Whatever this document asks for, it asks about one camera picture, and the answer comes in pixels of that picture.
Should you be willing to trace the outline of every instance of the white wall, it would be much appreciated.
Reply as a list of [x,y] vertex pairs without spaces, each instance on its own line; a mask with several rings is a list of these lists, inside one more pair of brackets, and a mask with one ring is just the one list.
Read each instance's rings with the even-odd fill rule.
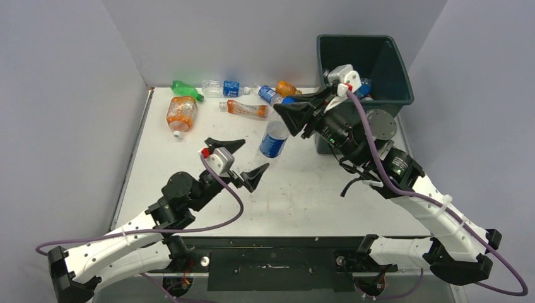
[[109,228],[146,86],[99,0],[8,0],[0,91],[0,302],[55,302],[33,249]]
[[[409,71],[409,142],[438,188],[535,285],[535,2],[449,0]],[[495,262],[492,285],[520,290]],[[467,287],[471,302],[533,302]]]
[[390,35],[410,66],[446,0],[103,0],[147,84],[312,86],[316,36]]

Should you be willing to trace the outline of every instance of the screw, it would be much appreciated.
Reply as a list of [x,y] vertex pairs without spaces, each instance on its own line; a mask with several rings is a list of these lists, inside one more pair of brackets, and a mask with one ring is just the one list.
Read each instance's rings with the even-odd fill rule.
[[344,265],[344,256],[339,256],[338,258],[336,258],[336,264],[342,266]]
[[201,266],[207,267],[210,264],[210,259],[208,257],[202,257],[201,258]]

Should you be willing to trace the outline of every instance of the green trash bin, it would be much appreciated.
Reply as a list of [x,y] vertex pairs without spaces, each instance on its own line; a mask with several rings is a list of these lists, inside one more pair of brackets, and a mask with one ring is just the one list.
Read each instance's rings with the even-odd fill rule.
[[[401,107],[413,103],[411,82],[392,37],[319,35],[317,60],[322,88],[326,86],[327,73],[345,64],[351,64],[361,78],[372,80],[373,100],[362,101],[365,110],[384,109],[395,117]],[[352,124],[360,121],[355,105],[349,99],[333,110],[340,112]],[[331,153],[328,143],[318,134],[314,140],[318,153]]]

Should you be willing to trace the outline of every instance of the green soda bottle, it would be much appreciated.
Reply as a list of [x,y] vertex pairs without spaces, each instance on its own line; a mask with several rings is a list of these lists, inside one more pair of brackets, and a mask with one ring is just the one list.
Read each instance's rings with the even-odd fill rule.
[[189,84],[185,84],[182,81],[173,81],[171,90],[173,90],[173,92],[179,96],[192,96],[195,98],[195,100],[197,100],[197,102],[202,102],[204,100],[204,96],[197,92],[196,88]]

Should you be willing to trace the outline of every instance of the cable tie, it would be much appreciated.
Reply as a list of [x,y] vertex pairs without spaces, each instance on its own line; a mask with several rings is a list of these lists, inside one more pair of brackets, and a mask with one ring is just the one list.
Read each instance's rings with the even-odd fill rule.
[[124,227],[121,226],[121,233],[122,233],[122,236],[124,238],[124,240],[126,241],[126,246],[130,246],[130,240],[128,239],[128,236],[126,235],[126,233],[124,232]]
[[464,224],[465,224],[466,222],[468,222],[468,218],[467,218],[464,214],[461,215],[461,219],[462,219],[462,222],[459,224],[459,226],[457,226],[457,228],[455,229],[455,231],[453,231],[452,235],[456,235],[456,234],[462,229],[462,227],[464,226]]

